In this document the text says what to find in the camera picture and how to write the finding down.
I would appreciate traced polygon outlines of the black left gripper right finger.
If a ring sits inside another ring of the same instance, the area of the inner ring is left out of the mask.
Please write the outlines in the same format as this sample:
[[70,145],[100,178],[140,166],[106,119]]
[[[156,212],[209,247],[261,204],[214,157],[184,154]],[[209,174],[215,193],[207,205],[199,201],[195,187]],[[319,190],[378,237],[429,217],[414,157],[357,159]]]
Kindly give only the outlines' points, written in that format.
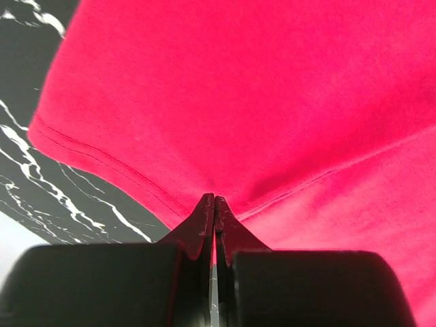
[[222,326],[415,326],[398,277],[369,251],[275,251],[215,198]]

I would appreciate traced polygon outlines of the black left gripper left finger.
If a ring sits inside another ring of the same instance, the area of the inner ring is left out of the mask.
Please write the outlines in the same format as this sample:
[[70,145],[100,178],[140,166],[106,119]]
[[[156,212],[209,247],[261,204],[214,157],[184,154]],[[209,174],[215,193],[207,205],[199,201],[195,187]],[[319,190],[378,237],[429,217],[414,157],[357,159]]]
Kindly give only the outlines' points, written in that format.
[[209,326],[215,199],[156,243],[48,245],[1,288],[2,326]]

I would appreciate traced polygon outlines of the magenta t shirt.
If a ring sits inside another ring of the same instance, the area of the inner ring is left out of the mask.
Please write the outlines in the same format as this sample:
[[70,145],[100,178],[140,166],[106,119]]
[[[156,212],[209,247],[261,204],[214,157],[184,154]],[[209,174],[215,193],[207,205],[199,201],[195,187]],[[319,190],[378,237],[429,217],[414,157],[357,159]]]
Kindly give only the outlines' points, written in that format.
[[81,1],[28,138],[171,229],[379,253],[435,325],[434,1]]

